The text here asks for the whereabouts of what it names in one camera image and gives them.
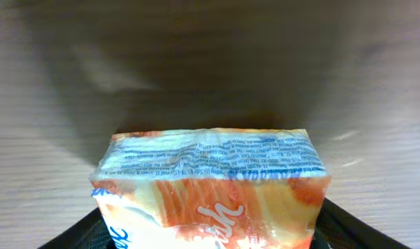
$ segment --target gray surface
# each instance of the gray surface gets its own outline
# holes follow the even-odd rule
[[[118,127],[217,125],[307,128],[328,197],[420,248],[420,1],[32,2],[0,6],[0,248],[95,207]]]

